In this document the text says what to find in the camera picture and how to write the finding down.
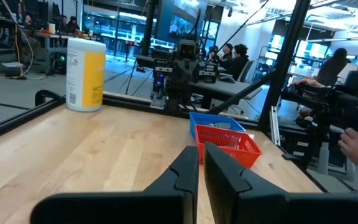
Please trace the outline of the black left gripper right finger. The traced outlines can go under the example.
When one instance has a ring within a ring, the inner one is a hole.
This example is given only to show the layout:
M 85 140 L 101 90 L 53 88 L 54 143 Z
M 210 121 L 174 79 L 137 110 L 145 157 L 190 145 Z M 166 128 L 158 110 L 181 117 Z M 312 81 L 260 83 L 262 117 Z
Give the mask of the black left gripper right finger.
M 291 193 L 204 146 L 204 176 L 216 223 L 358 224 L 358 194 Z

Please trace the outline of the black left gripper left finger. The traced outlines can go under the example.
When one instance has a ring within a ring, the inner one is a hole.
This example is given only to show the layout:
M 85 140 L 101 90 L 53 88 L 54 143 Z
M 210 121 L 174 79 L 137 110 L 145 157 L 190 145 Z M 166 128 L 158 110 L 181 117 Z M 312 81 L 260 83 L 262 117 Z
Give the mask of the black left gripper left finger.
M 55 194 L 41 200 L 31 223 L 196 223 L 199 155 L 187 146 L 141 192 Z

